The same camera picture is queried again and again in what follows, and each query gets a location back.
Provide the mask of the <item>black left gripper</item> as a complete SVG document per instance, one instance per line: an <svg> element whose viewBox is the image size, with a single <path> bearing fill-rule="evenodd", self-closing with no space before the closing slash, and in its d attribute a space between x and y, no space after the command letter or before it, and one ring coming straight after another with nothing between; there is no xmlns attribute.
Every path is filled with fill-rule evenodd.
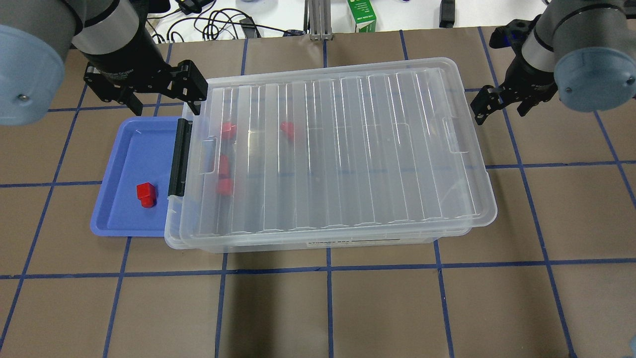
<svg viewBox="0 0 636 358"><path fill-rule="evenodd" d="M159 93L200 115L207 80L191 60L168 65L147 30L89 30L82 35L82 53L88 61L83 79L103 102L121 102L141 116L137 94Z"/></svg>

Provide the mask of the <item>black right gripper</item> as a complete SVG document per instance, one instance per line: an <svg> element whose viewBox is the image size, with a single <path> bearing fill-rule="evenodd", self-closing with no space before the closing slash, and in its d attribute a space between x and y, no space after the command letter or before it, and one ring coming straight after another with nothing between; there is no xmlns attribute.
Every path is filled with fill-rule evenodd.
<svg viewBox="0 0 636 358"><path fill-rule="evenodd" d="M533 30L538 19L512 20L508 25L495 28L490 37L490 48L510 47L515 58L507 68L500 86L483 86L471 101L470 107L477 125L483 125L493 113L518 102L516 111L525 117L536 105L548 102L557 92L554 74L529 63L530 55L523 55L526 41L535 39Z"/></svg>

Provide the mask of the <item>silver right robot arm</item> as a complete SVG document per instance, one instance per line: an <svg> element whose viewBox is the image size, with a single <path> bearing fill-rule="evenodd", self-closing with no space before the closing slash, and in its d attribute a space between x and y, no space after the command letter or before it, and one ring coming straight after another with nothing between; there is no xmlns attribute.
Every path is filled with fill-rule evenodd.
<svg viewBox="0 0 636 358"><path fill-rule="evenodd" d="M483 86L471 102L478 125L517 103L525 116L555 95L569 109L606 111L636 92L633 0L551 0L533 20L512 20L491 34L489 47L515 58L498 86Z"/></svg>

